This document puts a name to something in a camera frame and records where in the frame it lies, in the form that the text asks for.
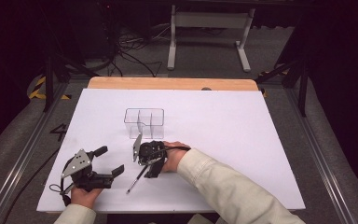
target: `metal rail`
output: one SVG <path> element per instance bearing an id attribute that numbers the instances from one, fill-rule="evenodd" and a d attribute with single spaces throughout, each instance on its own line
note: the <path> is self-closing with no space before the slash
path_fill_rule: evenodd
<path id="1" fill-rule="evenodd" d="M 54 94 L 54 99 L 60 99 L 60 97 L 64 94 L 66 87 L 67 87 L 66 83 L 60 83 Z M 29 160 L 34 154 L 34 150 L 37 146 L 40 135 L 44 130 L 46 123 L 48 122 L 48 119 L 50 118 L 58 102 L 59 102 L 58 100 L 55 100 L 50 106 L 49 110 L 42 114 L 42 116 L 40 117 L 39 121 L 37 122 L 34 128 L 34 131 L 32 132 L 30 138 L 28 139 L 28 142 L 26 143 L 24 149 L 22 150 L 22 153 L 20 154 L 13 168 L 9 172 L 7 176 L 7 180 L 5 181 L 4 185 L 0 189 L 0 216 L 4 211 L 5 206 L 8 200 L 10 199 L 11 194 L 13 193 L 17 184 L 19 183 L 20 178 Z"/>
<path id="2" fill-rule="evenodd" d="M 324 159 L 324 154 L 319 147 L 319 144 L 316 140 L 315 135 L 313 134 L 313 130 L 310 127 L 307 118 L 302 117 L 300 111 L 297 108 L 297 97 L 295 91 L 293 89 L 286 89 L 286 94 L 291 106 L 296 112 L 296 117 L 298 118 L 302 129 L 304 130 L 310 142 L 310 153 L 312 154 L 319 173 L 321 174 L 322 180 L 324 181 L 327 192 L 330 195 L 331 201 L 333 202 L 333 205 L 337 210 L 337 214 L 339 216 L 339 219 L 341 220 L 341 223 L 356 224 L 357 222 L 351 214 L 347 203 L 345 202 L 336 177 L 334 173 L 330 170 L 326 160 Z"/>

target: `white paper sheet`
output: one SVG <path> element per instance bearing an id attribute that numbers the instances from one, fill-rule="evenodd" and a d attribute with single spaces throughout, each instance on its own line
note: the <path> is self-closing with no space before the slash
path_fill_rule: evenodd
<path id="1" fill-rule="evenodd" d="M 141 178 L 126 194 L 143 167 L 132 162 L 134 139 L 124 124 L 127 108 L 163 108 L 165 141 L 181 141 L 229 164 L 271 192 L 288 209 L 303 209 L 296 180 L 259 91 L 83 90 L 62 148 L 54 162 L 37 211 L 64 209 L 61 196 L 48 188 L 59 184 L 63 166 L 79 149 L 108 146 L 94 158 L 93 170 L 125 172 L 97 199 L 101 213 L 208 212 L 212 208 L 178 174 Z M 65 179 L 65 186 L 71 178 Z"/>

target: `forearm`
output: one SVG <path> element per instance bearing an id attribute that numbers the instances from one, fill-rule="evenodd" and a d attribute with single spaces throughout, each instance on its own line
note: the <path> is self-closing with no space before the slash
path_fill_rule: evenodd
<path id="1" fill-rule="evenodd" d="M 63 210 L 54 224 L 92 224 L 95 216 L 92 209 L 71 203 Z"/>
<path id="2" fill-rule="evenodd" d="M 227 223 L 303 223 L 251 179 L 196 149 L 181 159 L 178 174 Z"/>

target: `clear plastic container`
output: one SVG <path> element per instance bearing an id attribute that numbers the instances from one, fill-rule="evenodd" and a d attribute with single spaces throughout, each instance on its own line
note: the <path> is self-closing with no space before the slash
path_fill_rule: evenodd
<path id="1" fill-rule="evenodd" d="M 146 139 L 164 138 L 164 110 L 159 108 L 128 108 L 124 117 L 131 139 L 143 134 Z"/>

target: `pen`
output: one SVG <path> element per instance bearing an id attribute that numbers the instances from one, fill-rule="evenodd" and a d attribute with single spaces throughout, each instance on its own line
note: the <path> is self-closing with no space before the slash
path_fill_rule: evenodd
<path id="1" fill-rule="evenodd" d="M 141 178 L 142 174 L 145 172 L 145 170 L 147 169 L 148 165 L 146 165 L 144 167 L 144 169 L 142 169 L 141 173 L 138 174 L 138 176 L 136 176 L 136 179 L 132 182 L 130 188 L 127 190 L 127 194 L 130 193 L 130 191 L 132 190 L 133 186 L 135 186 L 136 182 L 138 182 L 139 178 Z"/>

